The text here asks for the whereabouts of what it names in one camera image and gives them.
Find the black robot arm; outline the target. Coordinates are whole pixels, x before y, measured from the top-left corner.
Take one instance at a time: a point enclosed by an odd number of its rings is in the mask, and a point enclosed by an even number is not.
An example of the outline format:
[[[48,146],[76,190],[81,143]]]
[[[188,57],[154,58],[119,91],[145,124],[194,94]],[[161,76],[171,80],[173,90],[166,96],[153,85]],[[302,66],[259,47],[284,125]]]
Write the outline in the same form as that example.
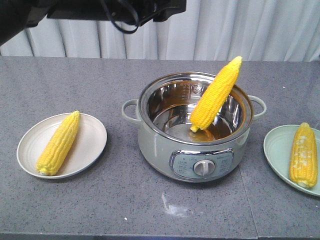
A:
[[[43,18],[110,21],[124,34],[133,34],[149,21],[164,22],[186,11],[185,0],[2,0],[0,43],[3,45]]]

